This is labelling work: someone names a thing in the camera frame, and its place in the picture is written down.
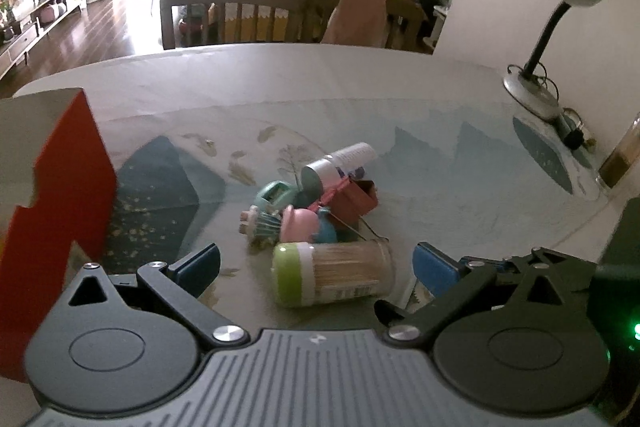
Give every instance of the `lamp neck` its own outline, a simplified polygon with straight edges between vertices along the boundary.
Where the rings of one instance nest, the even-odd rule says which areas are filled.
[[[549,44],[549,39],[551,38],[551,34],[556,29],[556,26],[560,22],[562,16],[567,12],[567,10],[571,7],[570,4],[562,1],[549,17],[548,22],[546,23],[545,29],[542,30],[540,34],[540,38],[538,39],[538,44],[533,48],[533,52],[529,57],[529,60],[524,66],[522,70],[522,76],[529,80],[533,76],[533,72],[535,71],[538,63],[540,62],[540,58],[542,58],[542,54],[545,52],[546,45]]]

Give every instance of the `wooden chair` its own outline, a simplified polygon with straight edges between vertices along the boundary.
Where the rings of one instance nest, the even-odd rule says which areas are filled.
[[[329,18],[340,0],[305,0],[302,42],[322,40]],[[422,8],[411,0],[386,0],[390,26],[385,48],[416,51],[418,31],[425,20]]]
[[[234,37],[232,40],[226,39],[226,3],[233,3],[238,6],[238,13],[234,21]],[[287,26],[285,31],[285,42],[296,42],[300,32],[302,21],[302,9],[304,0],[160,0],[160,25],[162,28],[162,47],[166,50],[175,48],[175,28],[172,8],[174,6],[186,6],[186,44],[188,46],[198,45],[193,39],[193,6],[204,6],[204,16],[202,17],[202,30],[200,31],[200,45],[224,44],[227,42],[240,42],[242,37],[242,13],[245,5],[251,5],[253,10],[252,28],[250,42],[257,42],[258,39],[258,7],[266,6],[271,8],[268,26],[266,29],[266,42],[273,41],[273,29],[276,21],[276,9],[288,11]],[[216,5],[216,19],[218,38],[217,42],[210,42],[209,39],[209,17],[208,12],[212,4]]]

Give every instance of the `wooden floor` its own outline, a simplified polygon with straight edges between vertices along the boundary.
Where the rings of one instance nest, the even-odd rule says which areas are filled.
[[[150,0],[99,0],[69,14],[0,79],[0,98],[32,80],[109,58],[162,51]]]

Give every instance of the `lamp base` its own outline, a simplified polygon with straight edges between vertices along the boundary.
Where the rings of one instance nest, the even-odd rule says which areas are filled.
[[[524,78],[519,71],[505,75],[502,83],[522,107],[542,120],[551,122],[561,115],[558,100],[544,87]]]

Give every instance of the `lime green cap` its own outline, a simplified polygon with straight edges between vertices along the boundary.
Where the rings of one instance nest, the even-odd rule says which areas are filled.
[[[273,249],[273,288],[278,304],[286,307],[302,305],[302,275],[297,243],[280,243]]]

